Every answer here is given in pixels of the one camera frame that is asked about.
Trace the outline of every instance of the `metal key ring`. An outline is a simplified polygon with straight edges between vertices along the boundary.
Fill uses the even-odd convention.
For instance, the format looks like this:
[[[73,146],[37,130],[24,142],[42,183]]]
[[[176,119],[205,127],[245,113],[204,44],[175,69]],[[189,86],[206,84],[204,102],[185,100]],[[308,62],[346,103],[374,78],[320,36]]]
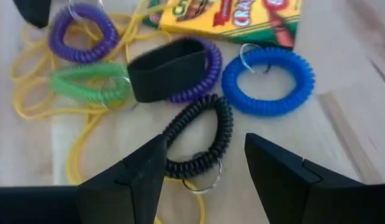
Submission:
[[[111,80],[114,80],[114,79],[117,79],[117,78],[121,78],[121,79],[125,80],[125,81],[128,82],[128,83],[130,84],[130,86],[131,86],[131,82],[130,82],[130,79],[129,79],[128,77],[111,77],[111,78],[107,79],[107,80],[104,82],[104,84],[103,84],[102,87],[101,87],[101,96],[102,96],[102,99],[103,99],[102,102],[101,102],[101,104],[102,104],[107,110],[112,111],[112,112],[117,111],[117,110],[112,110],[112,109],[108,106],[108,104],[105,102],[104,97],[103,97],[103,90],[105,89],[105,86],[106,86],[108,83],[110,83]],[[131,111],[131,110],[133,110],[137,105],[138,105],[138,102],[135,101],[130,107],[127,107],[127,109],[124,110],[124,111],[125,111],[125,112]]]
[[[101,7],[101,9],[104,11],[104,2],[103,0],[97,0],[97,3],[98,5]],[[83,17],[79,16],[73,9],[73,0],[69,0],[68,1],[68,9],[69,9],[69,13],[70,15],[74,18],[74,20],[76,21],[83,21],[83,22],[86,22],[87,20],[84,19]]]
[[[249,69],[251,72],[253,72],[256,75],[263,75],[263,74],[268,73],[270,71],[270,69],[271,69],[271,64],[270,63],[268,63],[267,69],[264,72],[256,72],[245,62],[244,57],[243,57],[243,49],[246,46],[249,46],[249,45],[253,45],[253,46],[255,46],[255,47],[259,48],[259,49],[262,49],[262,47],[258,46],[257,44],[252,44],[252,43],[245,43],[245,44],[243,44],[242,47],[239,50],[239,56],[241,57],[241,61],[242,61],[243,66],[245,66],[247,69]]]
[[[209,186],[205,189],[193,190],[185,183],[185,179],[182,179],[182,183],[183,183],[184,187],[196,195],[206,194],[210,190],[214,189],[217,186],[218,182],[220,181],[221,174],[223,173],[223,164],[221,163],[221,161],[218,161],[218,164],[219,164],[220,168],[218,169],[217,178],[211,186]]]

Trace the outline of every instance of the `wooden table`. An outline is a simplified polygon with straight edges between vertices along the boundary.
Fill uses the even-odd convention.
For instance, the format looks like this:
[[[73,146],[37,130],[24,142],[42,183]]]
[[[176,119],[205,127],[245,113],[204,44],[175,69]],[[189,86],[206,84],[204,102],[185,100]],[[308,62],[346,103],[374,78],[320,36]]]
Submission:
[[[113,2],[108,0],[108,11],[120,9]],[[27,121],[15,113],[7,74],[23,51],[21,35],[22,19],[12,1],[0,1],[0,185],[67,184],[64,161],[82,130],[83,116]],[[132,57],[164,42],[134,44]],[[217,44],[225,65],[239,52],[239,45]],[[295,51],[315,70],[314,95],[276,118],[234,110],[234,133],[221,182],[204,196],[207,223],[268,223],[243,151],[250,132],[365,184],[385,182],[385,1],[305,0]],[[238,81],[247,94],[264,99],[281,97],[294,85],[277,68],[265,77],[246,72]],[[220,83],[213,92],[222,94]],[[73,102],[60,98],[57,105],[69,103]],[[83,175],[92,177],[126,157],[161,133],[184,106],[140,104],[131,112],[107,115],[85,144]],[[215,128],[214,112],[205,113],[177,139],[169,157],[182,160],[205,150]],[[198,179],[202,185],[210,176]],[[164,184],[158,209],[164,223],[196,223],[197,215],[193,195],[181,185]]]

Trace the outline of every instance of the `purple coil keychain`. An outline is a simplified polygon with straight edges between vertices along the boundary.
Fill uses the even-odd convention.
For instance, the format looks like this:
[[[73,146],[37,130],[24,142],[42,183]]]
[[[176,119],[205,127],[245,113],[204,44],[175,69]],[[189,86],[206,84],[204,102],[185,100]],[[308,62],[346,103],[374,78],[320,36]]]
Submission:
[[[174,94],[169,98],[172,103],[184,103],[192,100],[196,100],[203,94],[209,92],[215,85],[218,77],[220,76],[223,57],[219,48],[211,41],[201,37],[185,37],[186,39],[192,39],[201,42],[205,48],[207,66],[205,78],[197,84],[195,87],[188,90],[184,90],[180,93]]]
[[[75,15],[94,21],[103,33],[103,39],[91,50],[74,49],[63,41],[70,24],[77,19]],[[119,39],[118,31],[103,10],[89,4],[75,4],[73,6],[70,4],[69,9],[63,9],[55,19],[49,37],[49,47],[53,53],[65,60],[76,63],[92,63],[108,55],[118,44]]]

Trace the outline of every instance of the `crayola crayon box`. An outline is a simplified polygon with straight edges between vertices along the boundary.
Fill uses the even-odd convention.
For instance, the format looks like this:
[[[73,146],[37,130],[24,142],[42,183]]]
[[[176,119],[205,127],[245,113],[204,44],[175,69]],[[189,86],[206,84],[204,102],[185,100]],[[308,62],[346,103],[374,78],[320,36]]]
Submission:
[[[293,47],[302,0],[168,0],[177,4],[150,20],[172,32],[214,35],[236,42],[278,41]]]

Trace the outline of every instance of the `green coil keychain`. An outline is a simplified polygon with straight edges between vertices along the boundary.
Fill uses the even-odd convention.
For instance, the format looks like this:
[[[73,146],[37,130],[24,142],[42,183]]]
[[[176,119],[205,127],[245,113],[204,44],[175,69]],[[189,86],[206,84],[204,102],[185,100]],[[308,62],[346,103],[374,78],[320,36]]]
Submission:
[[[91,78],[124,77],[117,79],[114,88],[96,89],[78,84],[77,81]],[[129,74],[120,63],[94,63],[63,67],[53,72],[50,88],[61,95],[89,103],[124,101],[131,91]]]

